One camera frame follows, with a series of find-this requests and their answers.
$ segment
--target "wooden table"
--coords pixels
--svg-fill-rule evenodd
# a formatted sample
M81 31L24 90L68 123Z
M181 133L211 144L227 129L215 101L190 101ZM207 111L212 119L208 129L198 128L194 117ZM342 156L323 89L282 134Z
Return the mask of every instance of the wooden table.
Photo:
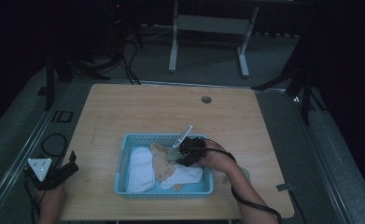
M212 102L202 102L210 96ZM124 199L114 191L121 141L126 133L205 134L245 167L254 188L282 217L294 209L272 142L252 90L232 88L95 84L68 148L79 171L67 179L62 220L240 218L231 187L214 171L214 192L204 199Z

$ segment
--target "blue plastic basket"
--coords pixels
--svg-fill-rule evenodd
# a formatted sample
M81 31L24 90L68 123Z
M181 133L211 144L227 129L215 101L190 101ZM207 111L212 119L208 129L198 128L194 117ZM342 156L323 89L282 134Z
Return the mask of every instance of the blue plastic basket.
M190 134L188 137L206 138L205 135ZM160 182L145 192L126 192L129 183L129 166L132 151L137 147L148 147L150 144L158 143L163 147L171 148L177 139L177 134L155 134L155 133L127 133L124 135L119 154L119 163L116 171L114 190L117 194L128 199L186 199L204 198L214 190L214 177L212 170L203 167L203 180L197 184L186 184L180 191L173 189L162 189Z

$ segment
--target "dark background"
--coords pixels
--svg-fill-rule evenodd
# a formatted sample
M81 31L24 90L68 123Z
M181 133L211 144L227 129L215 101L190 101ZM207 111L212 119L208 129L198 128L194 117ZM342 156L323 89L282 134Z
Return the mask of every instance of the dark background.
M315 65L314 85L365 178L365 1L300 5L310 2L262 4L254 32L301 36L290 64ZM104 41L94 34L107 29L105 10L113 4L110 0L0 1L0 118L27 80L45 66L47 52L63 50L78 60L90 60L94 49L103 47ZM137 22L171 25L173 7L169 0L141 1ZM226 10L197 2L180 8L219 17L244 17L250 9Z

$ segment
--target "human arm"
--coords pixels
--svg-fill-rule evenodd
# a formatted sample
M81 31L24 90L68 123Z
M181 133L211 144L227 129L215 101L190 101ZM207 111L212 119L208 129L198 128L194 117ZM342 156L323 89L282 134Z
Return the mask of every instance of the human arm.
M39 224L55 224L63 210L65 190L63 184L55 189L41 190L36 193L37 199L41 199Z
M217 144L214 144L208 140L205 140L205 147L221 149ZM198 164L208 166L214 170L225 173L229 178L236 194L241 199L267 206L249 183L240 166L229 156L215 151L207 151L205 158L202 158ZM240 209L242 220L245 224L277 223L276 218L271 213L247 206L242 203L237 202L237 204Z

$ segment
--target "white towel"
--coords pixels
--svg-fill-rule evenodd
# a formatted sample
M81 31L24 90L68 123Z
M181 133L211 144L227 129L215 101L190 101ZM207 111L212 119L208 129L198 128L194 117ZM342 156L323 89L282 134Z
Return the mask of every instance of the white towel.
M160 183L162 189L170 189L177 184L195 184L202 182L202 167L187 167L180 164L175 164L174 167L174 173Z
M144 192L155 187L152 154L147 147L133 150L130 158L130 175L127 192Z

